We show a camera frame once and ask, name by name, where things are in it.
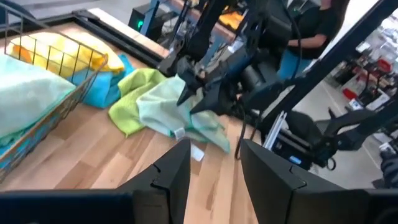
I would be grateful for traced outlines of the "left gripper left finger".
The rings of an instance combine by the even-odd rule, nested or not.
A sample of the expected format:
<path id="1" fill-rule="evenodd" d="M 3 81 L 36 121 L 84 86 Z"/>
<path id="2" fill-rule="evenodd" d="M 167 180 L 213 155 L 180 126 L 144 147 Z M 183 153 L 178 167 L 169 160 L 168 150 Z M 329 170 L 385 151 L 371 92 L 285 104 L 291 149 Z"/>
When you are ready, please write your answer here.
<path id="1" fill-rule="evenodd" d="M 0 224 L 183 224 L 191 142 L 115 189 L 0 192 Z"/>

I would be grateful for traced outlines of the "pale green microfiber towel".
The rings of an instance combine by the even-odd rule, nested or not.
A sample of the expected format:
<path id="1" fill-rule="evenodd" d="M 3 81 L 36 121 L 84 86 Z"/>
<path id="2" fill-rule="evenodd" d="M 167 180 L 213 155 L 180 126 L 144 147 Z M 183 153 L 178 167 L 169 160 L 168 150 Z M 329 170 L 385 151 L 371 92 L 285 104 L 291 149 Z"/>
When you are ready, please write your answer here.
<path id="1" fill-rule="evenodd" d="M 0 54 L 0 147 L 20 138 L 74 89 L 50 71 Z"/>

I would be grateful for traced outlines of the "yellow microfiber towel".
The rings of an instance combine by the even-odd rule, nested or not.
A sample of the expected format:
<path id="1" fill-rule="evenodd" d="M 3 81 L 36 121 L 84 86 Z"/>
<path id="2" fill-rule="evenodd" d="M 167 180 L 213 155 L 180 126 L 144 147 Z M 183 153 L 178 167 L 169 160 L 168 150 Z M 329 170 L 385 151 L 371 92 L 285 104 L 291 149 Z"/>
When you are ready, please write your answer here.
<path id="1" fill-rule="evenodd" d="M 9 41 L 6 53 L 63 78 L 86 68 L 113 73 L 124 70 L 116 53 L 87 32 L 68 37 L 54 32 L 23 35 Z"/>

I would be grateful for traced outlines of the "lime green microfiber towel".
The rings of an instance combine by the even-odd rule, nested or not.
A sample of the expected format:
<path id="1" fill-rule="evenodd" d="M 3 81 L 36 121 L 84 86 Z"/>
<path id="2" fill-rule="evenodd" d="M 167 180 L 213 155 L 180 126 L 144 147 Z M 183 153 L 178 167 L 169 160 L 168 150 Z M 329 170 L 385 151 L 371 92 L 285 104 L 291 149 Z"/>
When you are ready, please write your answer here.
<path id="1" fill-rule="evenodd" d="M 110 107 L 108 114 L 125 137 L 144 127 L 139 119 L 137 99 L 165 79 L 166 77 L 156 69 L 137 68 L 118 83 L 121 96 Z"/>

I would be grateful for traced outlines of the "black office chair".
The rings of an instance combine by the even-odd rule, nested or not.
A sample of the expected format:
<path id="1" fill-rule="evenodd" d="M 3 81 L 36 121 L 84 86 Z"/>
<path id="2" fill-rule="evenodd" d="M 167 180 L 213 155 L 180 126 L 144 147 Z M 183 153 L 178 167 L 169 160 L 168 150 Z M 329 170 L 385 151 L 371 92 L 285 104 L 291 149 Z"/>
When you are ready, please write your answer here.
<path id="1" fill-rule="evenodd" d="M 357 151 L 364 140 L 380 128 L 398 120 L 398 103 L 375 112 L 368 109 L 350 111 L 330 119 L 314 121 L 305 113 L 291 111 L 286 117 L 289 131 L 304 141 L 304 147 L 289 149 L 282 155 L 305 170 L 314 165 L 334 170 L 337 151 Z"/>

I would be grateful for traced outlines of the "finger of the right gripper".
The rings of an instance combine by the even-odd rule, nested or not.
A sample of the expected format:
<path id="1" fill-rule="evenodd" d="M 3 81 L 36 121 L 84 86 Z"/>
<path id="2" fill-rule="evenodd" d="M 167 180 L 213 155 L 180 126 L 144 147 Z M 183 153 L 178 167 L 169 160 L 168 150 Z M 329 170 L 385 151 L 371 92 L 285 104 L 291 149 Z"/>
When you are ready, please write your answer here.
<path id="1" fill-rule="evenodd" d="M 190 111 L 196 114 L 203 111 L 212 111 L 217 115 L 227 114 L 229 111 L 228 94 L 221 88 L 212 88 Z"/>
<path id="2" fill-rule="evenodd" d="M 188 85 L 185 84 L 178 100 L 177 100 L 177 106 L 180 106 L 182 103 L 184 103 L 187 99 L 189 99 L 191 96 L 196 95 L 197 90 L 199 89 L 200 86 L 198 85 Z"/>

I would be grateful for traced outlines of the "small yellow cloth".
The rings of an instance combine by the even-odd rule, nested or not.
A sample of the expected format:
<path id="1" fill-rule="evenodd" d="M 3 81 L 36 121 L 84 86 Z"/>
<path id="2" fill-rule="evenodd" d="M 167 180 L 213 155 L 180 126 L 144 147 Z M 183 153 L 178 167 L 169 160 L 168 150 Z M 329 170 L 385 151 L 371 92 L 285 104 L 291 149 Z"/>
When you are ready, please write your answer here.
<path id="1" fill-rule="evenodd" d="M 238 12 L 230 12 L 220 15 L 219 22 L 228 29 L 236 30 L 243 18 L 244 16 L 240 15 Z"/>

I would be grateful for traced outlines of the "red container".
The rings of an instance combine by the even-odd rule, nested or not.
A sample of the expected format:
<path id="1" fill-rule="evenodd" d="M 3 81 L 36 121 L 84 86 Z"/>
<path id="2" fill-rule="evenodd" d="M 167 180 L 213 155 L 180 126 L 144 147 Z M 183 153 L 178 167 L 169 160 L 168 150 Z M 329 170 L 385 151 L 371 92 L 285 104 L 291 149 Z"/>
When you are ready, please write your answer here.
<path id="1" fill-rule="evenodd" d="M 390 73 L 392 70 L 392 65 L 387 60 L 380 58 L 377 60 L 377 68 L 382 72 Z"/>
<path id="2" fill-rule="evenodd" d="M 342 94 L 349 100 L 355 99 L 358 97 L 357 93 L 350 90 L 349 88 L 342 89 Z"/>

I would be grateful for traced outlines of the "black computer tower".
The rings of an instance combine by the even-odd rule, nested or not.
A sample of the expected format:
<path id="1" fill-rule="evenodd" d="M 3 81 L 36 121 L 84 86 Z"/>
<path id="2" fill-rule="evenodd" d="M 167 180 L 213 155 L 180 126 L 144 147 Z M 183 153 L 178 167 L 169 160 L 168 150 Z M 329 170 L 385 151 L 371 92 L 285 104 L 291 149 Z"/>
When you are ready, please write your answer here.
<path id="1" fill-rule="evenodd" d="M 148 9 L 150 9 L 150 3 L 133 8 L 128 26 L 136 31 L 140 31 L 144 24 L 145 13 Z"/>

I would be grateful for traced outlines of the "white paper label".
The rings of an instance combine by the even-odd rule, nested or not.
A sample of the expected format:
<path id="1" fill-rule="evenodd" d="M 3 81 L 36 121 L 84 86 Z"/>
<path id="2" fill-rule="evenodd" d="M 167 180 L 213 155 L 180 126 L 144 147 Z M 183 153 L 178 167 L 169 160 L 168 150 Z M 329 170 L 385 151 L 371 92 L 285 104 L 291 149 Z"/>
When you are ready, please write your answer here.
<path id="1" fill-rule="evenodd" d="M 201 162 L 205 155 L 205 153 L 199 147 L 194 145 L 194 143 L 191 143 L 190 145 L 190 154 L 191 158 L 197 162 Z"/>

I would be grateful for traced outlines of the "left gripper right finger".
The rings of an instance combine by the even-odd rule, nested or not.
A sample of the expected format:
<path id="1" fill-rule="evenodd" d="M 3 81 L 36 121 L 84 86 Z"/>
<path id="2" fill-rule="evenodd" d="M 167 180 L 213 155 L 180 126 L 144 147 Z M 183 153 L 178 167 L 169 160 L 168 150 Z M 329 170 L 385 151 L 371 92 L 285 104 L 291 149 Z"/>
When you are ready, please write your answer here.
<path id="1" fill-rule="evenodd" d="M 259 224 L 398 224 L 398 189 L 344 189 L 249 139 L 241 164 Z"/>

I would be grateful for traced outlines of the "person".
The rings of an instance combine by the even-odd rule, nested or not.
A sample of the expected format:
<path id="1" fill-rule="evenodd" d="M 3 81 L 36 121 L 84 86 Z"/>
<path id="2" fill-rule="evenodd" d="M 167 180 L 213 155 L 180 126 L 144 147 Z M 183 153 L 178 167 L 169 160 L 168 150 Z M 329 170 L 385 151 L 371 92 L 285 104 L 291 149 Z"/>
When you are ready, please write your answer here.
<path id="1" fill-rule="evenodd" d="M 343 25 L 350 0 L 321 0 L 321 4 L 294 17 L 299 33 L 292 33 L 282 55 L 278 75 L 287 80 L 299 75 L 321 56 Z"/>

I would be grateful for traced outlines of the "mint green microfiber towel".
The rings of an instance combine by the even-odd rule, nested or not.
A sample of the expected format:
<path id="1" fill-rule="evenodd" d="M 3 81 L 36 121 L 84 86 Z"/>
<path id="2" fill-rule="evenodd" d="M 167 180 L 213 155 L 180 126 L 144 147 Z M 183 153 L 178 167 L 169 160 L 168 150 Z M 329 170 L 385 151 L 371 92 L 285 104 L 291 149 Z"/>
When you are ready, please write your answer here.
<path id="1" fill-rule="evenodd" d="M 140 96 L 136 101 L 140 122 L 172 138 L 188 137 L 200 142 L 212 142 L 224 152 L 231 152 L 224 126 L 214 112 L 190 113 L 190 110 L 202 100 L 201 93 L 177 105 L 184 86 L 185 82 L 175 76 L 165 79 Z"/>

